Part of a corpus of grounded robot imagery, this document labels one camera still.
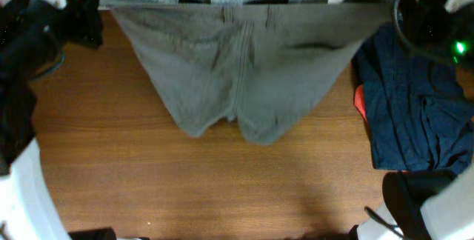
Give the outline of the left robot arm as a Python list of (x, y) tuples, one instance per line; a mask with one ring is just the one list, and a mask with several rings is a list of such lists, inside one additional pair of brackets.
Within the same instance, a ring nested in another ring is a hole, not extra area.
[(99, 0), (1, 0), (1, 238), (114, 239), (113, 229), (67, 232), (41, 169), (32, 81), (57, 70), (64, 46), (99, 48)]

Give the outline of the grey shorts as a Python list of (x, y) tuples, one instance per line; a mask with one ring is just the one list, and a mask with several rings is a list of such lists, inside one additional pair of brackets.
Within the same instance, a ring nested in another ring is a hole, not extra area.
[(101, 0), (177, 126), (271, 144), (327, 94), (392, 0)]

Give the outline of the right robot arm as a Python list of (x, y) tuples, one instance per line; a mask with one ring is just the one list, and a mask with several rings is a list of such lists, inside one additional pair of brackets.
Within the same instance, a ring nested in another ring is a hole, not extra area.
[(357, 52), (354, 104), (384, 170), (384, 202), (357, 239), (473, 237), (473, 0), (394, 0), (391, 25)]

